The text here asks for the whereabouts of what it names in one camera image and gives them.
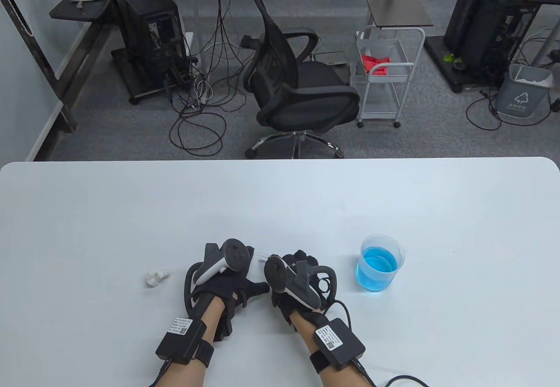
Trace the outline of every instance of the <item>floor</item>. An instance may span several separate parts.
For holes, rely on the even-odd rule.
[[[205,41],[214,31],[216,0],[199,0]],[[344,50],[350,53],[352,33],[364,26],[365,0],[264,0],[268,12],[280,27],[306,26],[314,29],[324,43],[320,51]],[[456,0],[422,0],[434,21],[426,28],[428,35],[441,35],[446,29]],[[189,0],[179,0],[187,30],[194,28]],[[234,43],[242,35],[259,35],[262,20],[251,0],[232,0],[231,16],[226,27]],[[543,7],[532,32],[551,27],[558,15],[558,7]],[[196,159],[173,147],[168,139],[170,127],[176,120],[165,97],[150,99],[140,105],[130,105],[128,94],[112,63],[110,51],[122,47],[118,31],[100,54],[94,70],[74,107],[78,130],[60,137],[50,159],[77,160],[184,160]],[[526,47],[529,58],[538,44]],[[222,67],[214,77],[225,73]],[[218,86],[215,94],[221,93]],[[560,115],[552,114],[544,123],[534,127],[504,125],[495,132],[482,131],[465,117],[465,108],[480,98],[478,91],[452,93],[436,67],[422,54],[410,90],[408,105],[402,115],[402,127],[394,129],[390,122],[369,121],[362,129],[355,123],[338,126],[326,134],[337,143],[348,158],[387,157],[518,157],[543,156],[560,164]],[[238,96],[227,107],[235,109],[242,103]],[[224,145],[212,159],[242,159],[244,151],[254,141],[271,132],[258,125],[258,106],[251,95],[244,107],[234,113],[223,113],[227,122]],[[548,105],[542,103],[535,117],[542,117]],[[223,129],[218,117],[203,118],[201,123]],[[495,125],[484,103],[472,109],[472,119],[482,126]],[[212,135],[193,128],[185,128],[182,137],[191,146],[211,143]],[[278,141],[259,152],[263,158],[289,157],[289,142]],[[305,143],[302,157],[330,157],[328,150]]]

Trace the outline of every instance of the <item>hand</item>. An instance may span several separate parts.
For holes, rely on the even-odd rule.
[[[253,247],[247,246],[250,259],[254,254]],[[268,283],[254,283],[247,279],[249,267],[240,272],[226,269],[223,273],[217,273],[202,285],[198,285],[190,293],[192,276],[202,263],[197,263],[186,275],[185,279],[185,306],[189,316],[193,313],[192,301],[197,301],[201,295],[210,294],[222,299],[225,305],[224,312],[220,317],[216,330],[216,341],[221,341],[224,337],[232,333],[231,320],[235,315],[235,309],[239,305],[247,306],[247,301],[258,295],[263,295],[270,291]]]
[[[286,264],[290,267],[293,267],[298,261],[307,261],[307,263],[311,267],[316,267],[319,265],[317,259],[313,256],[308,256],[302,250],[297,251],[294,255],[285,255],[282,257],[282,260],[286,262]],[[326,300],[322,295],[324,292],[319,288],[319,277],[317,275],[312,275],[309,279],[309,285],[312,287],[321,297],[322,306],[321,309],[323,310],[326,306]],[[272,305],[274,307],[278,307],[284,316],[284,319],[289,323],[292,324],[290,319],[290,315],[294,311],[299,311],[301,314],[307,314],[312,312],[311,309],[300,303],[297,299],[293,298],[288,293],[275,293],[272,292]]]

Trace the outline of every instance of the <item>white wall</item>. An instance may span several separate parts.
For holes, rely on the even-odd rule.
[[[61,0],[16,0],[24,17],[30,23],[41,49],[52,69],[60,76],[68,62],[68,53],[78,43],[89,23],[53,20],[49,11]]]
[[[88,26],[51,19],[49,11],[60,1],[16,0],[57,77]],[[32,160],[61,107],[0,5],[0,167]]]
[[[40,147],[62,104],[0,5],[0,167]]]

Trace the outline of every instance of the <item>black computer case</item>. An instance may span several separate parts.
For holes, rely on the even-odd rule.
[[[460,45],[470,0],[458,0],[444,43],[472,75],[498,84],[529,29],[539,6],[525,0],[480,0]]]
[[[173,0],[115,0],[130,58],[154,80],[188,68],[179,12]]]

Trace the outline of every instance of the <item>white wire cart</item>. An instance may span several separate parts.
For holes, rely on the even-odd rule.
[[[392,38],[386,38],[385,31],[393,31]],[[408,51],[412,61],[406,56],[402,42],[396,38],[397,33],[411,37],[406,39],[406,47],[408,49],[408,43],[412,46],[412,50]],[[366,119],[394,120],[394,127],[400,127],[399,118],[425,39],[426,32],[420,27],[379,29],[376,25],[369,25],[363,31],[356,32],[356,50],[350,62],[350,84],[360,94],[358,127],[363,127],[363,120]],[[377,59],[388,57],[390,61],[372,67],[367,73],[361,55]],[[386,68],[387,74],[374,75],[380,68]]]

